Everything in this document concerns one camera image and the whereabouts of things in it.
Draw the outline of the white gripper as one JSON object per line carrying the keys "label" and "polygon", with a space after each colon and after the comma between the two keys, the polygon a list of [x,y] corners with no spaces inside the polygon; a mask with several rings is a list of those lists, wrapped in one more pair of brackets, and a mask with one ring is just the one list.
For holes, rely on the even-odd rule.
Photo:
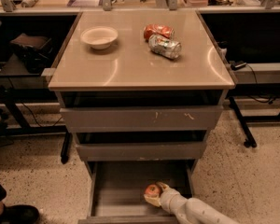
{"label": "white gripper", "polygon": [[147,203],[150,203],[156,207],[161,207],[169,214],[176,215],[178,210],[185,205],[187,198],[183,197],[177,190],[169,188],[169,186],[163,182],[158,181],[156,185],[163,191],[161,199],[159,196],[144,195]]}

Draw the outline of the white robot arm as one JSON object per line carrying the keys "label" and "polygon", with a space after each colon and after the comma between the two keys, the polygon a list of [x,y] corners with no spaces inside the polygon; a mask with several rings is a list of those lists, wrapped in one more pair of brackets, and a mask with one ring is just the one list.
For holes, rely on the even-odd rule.
{"label": "white robot arm", "polygon": [[147,186],[145,200],[174,215],[179,224],[240,224],[197,198],[186,198],[167,184]]}

